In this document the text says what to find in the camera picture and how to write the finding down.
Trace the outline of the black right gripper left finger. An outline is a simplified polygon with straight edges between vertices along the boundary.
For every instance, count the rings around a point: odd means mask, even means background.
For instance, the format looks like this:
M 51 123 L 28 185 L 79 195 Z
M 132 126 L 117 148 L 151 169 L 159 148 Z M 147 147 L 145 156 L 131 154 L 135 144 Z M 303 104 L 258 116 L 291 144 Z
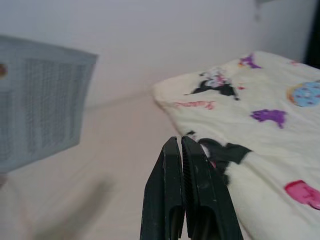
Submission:
M 176 137 L 163 145 L 144 188 L 141 240 L 178 240 L 185 208 L 182 162 Z

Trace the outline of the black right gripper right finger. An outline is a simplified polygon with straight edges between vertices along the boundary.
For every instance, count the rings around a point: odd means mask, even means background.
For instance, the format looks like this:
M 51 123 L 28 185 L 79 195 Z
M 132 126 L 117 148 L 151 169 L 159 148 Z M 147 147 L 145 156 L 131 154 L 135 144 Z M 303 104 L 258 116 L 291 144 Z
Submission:
M 227 186 L 193 139 L 181 139 L 187 234 L 192 240 L 241 240 Z

